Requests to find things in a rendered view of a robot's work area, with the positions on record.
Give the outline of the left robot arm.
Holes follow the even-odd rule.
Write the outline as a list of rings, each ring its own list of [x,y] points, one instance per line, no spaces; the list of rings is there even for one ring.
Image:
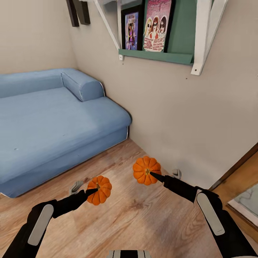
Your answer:
[[[98,191],[94,188],[77,193],[82,185],[83,181],[78,180],[69,188],[67,198],[35,205],[28,215],[27,223],[21,227],[2,258],[35,258],[51,218],[78,209],[88,196]]]

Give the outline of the pumpkin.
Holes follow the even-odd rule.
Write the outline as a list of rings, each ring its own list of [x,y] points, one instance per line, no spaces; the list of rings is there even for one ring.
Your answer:
[[[133,165],[133,171],[133,176],[137,179],[137,182],[139,184],[145,184],[146,186],[155,184],[158,181],[150,172],[162,175],[161,165],[155,158],[150,158],[149,156],[138,158]]]
[[[97,188],[98,191],[88,196],[87,201],[95,206],[103,204],[110,197],[112,185],[107,177],[94,177],[87,186],[87,190]]]

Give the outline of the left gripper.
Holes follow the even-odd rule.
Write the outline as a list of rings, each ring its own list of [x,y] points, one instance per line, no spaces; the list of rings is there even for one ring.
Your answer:
[[[85,201],[87,201],[88,196],[94,194],[97,191],[97,188],[86,190],[86,192],[81,190],[78,194],[64,198],[67,203],[66,213],[78,209]]]

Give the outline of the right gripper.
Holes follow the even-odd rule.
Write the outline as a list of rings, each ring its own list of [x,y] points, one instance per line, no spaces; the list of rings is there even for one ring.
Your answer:
[[[168,175],[162,176],[153,172],[150,172],[150,174],[160,182],[164,182],[164,187],[183,197],[187,183]]]

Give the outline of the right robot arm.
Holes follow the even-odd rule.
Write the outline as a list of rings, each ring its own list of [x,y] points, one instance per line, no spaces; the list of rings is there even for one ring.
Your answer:
[[[194,203],[195,198],[206,218],[223,258],[258,258],[231,215],[223,210],[219,195],[198,186],[191,186],[181,181],[181,170],[173,169],[172,177],[150,172],[164,187]],[[197,190],[202,190],[198,193]]]

